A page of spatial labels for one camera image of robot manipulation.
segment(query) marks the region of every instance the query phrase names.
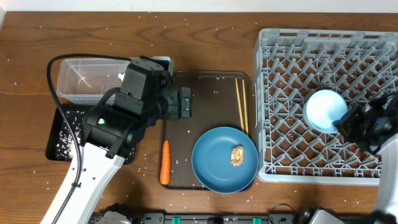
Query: blue plate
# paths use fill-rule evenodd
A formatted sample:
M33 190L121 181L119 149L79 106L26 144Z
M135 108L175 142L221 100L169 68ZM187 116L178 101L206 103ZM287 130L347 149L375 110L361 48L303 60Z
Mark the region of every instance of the blue plate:
M232 166L233 147L242 145L244 160ZM199 181L219 193L233 193L245 189L255 178L259 165L257 149L243 132L220 127L203 134L192 152L192 167Z

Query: wooden table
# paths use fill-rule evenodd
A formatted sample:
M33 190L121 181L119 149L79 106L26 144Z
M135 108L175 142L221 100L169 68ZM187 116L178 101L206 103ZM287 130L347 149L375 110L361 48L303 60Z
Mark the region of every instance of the wooden table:
M44 156L55 111L45 77L52 57L168 55L175 70L236 70L252 78L252 49L266 27L397 32L398 15L8 12L0 33L0 223L40 222L69 166ZM248 191L229 195L166 190L157 181L161 124L147 129L136 160L115 175L95 211L115 202L168 213L266 213L282 202L296 210L321 205L340 214L372 210L377 187L256 179Z

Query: gray dish rack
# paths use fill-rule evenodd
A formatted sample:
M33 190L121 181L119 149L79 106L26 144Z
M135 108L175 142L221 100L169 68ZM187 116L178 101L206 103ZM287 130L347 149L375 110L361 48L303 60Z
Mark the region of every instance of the gray dish rack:
M317 90L349 107L396 91L398 33L263 29L254 46L258 178L264 182L378 185L381 158L338 133L309 128L303 103Z

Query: clear plastic container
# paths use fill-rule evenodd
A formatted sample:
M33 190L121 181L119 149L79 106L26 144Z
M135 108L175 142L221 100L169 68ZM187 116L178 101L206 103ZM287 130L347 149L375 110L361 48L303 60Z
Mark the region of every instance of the clear plastic container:
M66 59L61 63L57 95L74 104L96 105L104 93L120 87L130 62L103 58ZM108 103L113 103L114 96Z

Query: carrot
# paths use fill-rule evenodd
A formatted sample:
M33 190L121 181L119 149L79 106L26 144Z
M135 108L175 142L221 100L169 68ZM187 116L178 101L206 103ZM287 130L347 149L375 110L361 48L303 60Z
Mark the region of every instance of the carrot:
M162 168L160 169L161 184L167 185L170 183L170 171L171 171L170 144L169 140L165 140L163 143L163 152L162 152Z

